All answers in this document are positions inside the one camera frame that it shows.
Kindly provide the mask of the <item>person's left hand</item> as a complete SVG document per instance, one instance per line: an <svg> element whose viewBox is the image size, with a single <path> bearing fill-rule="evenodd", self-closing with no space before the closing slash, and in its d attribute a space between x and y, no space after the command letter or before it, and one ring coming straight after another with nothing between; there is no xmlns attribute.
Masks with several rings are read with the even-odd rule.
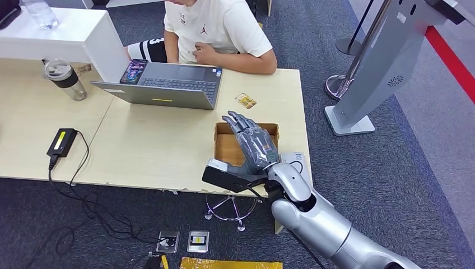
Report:
<svg viewBox="0 0 475 269"><path fill-rule="evenodd" d="M201 42L195 43L193 55L199 64L218 66L219 54L209 44Z"/></svg>

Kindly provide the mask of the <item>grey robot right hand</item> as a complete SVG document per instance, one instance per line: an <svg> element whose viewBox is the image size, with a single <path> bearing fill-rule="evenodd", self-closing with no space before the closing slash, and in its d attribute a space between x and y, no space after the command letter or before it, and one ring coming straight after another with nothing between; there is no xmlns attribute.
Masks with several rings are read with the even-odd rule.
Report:
<svg viewBox="0 0 475 269"><path fill-rule="evenodd" d="M250 118L229 110L222 120L228 124L252 174L259 174L278 162L278 150L268 131Z"/></svg>

